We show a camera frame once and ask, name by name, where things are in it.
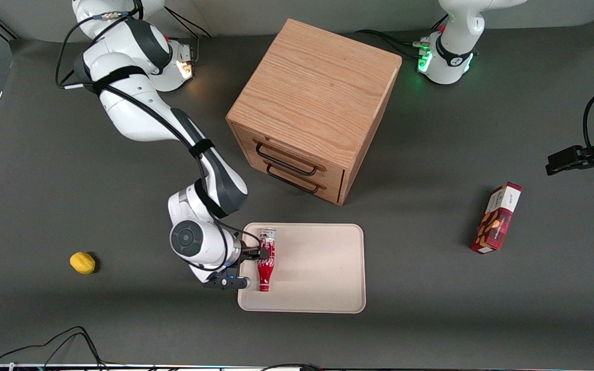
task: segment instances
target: green led light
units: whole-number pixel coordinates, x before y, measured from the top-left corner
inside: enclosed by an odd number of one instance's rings
[[[469,70],[469,66],[471,65],[471,59],[473,58],[473,53],[469,56],[469,61],[467,62],[467,66],[464,68],[464,71],[467,72]]]
[[[427,52],[424,56],[422,56],[421,61],[419,61],[419,71],[425,73],[425,71],[427,71],[427,67],[430,65],[431,60],[432,52]]]

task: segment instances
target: coca-cola logo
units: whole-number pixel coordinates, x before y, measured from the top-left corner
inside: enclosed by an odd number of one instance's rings
[[[258,261],[258,266],[266,265],[267,267],[274,267],[274,257],[271,256],[269,259],[262,259]]]

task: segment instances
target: coca-cola bottle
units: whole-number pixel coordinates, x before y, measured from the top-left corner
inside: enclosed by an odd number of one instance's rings
[[[260,230],[261,248],[269,251],[269,258],[258,261],[258,278],[260,279],[260,291],[269,291],[269,279],[274,270],[274,242],[276,241],[276,230],[274,228],[263,228]]]

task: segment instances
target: cabinet top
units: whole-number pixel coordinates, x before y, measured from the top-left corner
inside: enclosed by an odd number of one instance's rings
[[[401,63],[396,54],[288,19],[226,117],[350,168]]]

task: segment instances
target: table surface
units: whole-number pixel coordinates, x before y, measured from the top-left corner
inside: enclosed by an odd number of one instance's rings
[[[95,96],[56,89],[57,44],[16,42],[0,100],[0,354],[81,325],[115,362],[594,369],[594,171],[545,173],[547,155],[582,143],[594,24],[489,30],[453,86],[405,61],[344,207],[253,170],[224,120],[272,40],[203,40],[195,79],[162,97],[245,179],[227,223],[361,226],[366,309],[245,312],[236,292],[201,288],[167,243],[167,198],[198,177],[190,155],[121,136]],[[511,229],[480,256],[468,246],[507,181],[523,186]],[[74,272],[76,251],[102,271]],[[92,359],[75,342],[56,361]]]

